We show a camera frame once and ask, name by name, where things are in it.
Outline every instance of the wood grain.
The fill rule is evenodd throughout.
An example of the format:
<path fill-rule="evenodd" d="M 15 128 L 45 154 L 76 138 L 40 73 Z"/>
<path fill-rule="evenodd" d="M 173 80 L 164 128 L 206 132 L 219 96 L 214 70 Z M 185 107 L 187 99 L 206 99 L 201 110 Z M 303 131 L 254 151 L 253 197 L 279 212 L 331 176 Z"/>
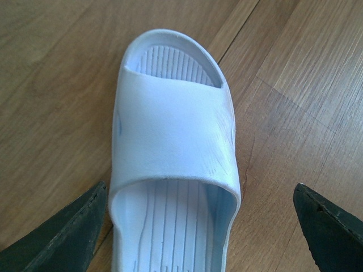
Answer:
<path fill-rule="evenodd" d="M 259 0 L 240 0 L 227 21 L 213 38 L 208 46 L 208 52 L 219 62 L 232 44 L 237 33 L 242 29 L 244 23 L 251 15 Z"/>
<path fill-rule="evenodd" d="M 241 103 L 245 90 L 253 81 L 297 3 L 298 0 L 261 0 L 231 44 L 220 67 L 228 80 L 235 107 Z M 233 78 L 242 80 L 244 84 L 237 88 Z"/>
<path fill-rule="evenodd" d="M 363 2 L 303 0 L 258 77 L 331 130 L 363 99 Z"/>
<path fill-rule="evenodd" d="M 109 183 L 123 52 L 162 27 L 206 47 L 233 95 L 244 196 L 227 271 L 318 272 L 293 189 L 304 182 L 363 219 L 362 10 L 355 0 L 6 2 L 0 250 Z M 111 270 L 112 239 L 106 215 L 89 271 Z"/>
<path fill-rule="evenodd" d="M 235 111 L 244 200 L 228 271 L 275 271 L 298 223 L 294 187 L 314 186 L 334 134 L 258 78 Z"/>

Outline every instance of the wooden floor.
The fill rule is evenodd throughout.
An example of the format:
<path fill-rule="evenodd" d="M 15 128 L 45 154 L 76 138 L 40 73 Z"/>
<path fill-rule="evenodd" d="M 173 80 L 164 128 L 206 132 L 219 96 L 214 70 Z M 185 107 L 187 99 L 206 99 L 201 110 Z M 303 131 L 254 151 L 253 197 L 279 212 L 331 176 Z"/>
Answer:
<path fill-rule="evenodd" d="M 0 250 L 97 181 L 127 45 L 182 31 L 225 73 L 243 204 L 227 271 L 318 271 L 294 210 L 304 182 L 363 219 L 363 1 L 31 0 L 0 9 Z M 88 271 L 110 271 L 106 215 Z"/>

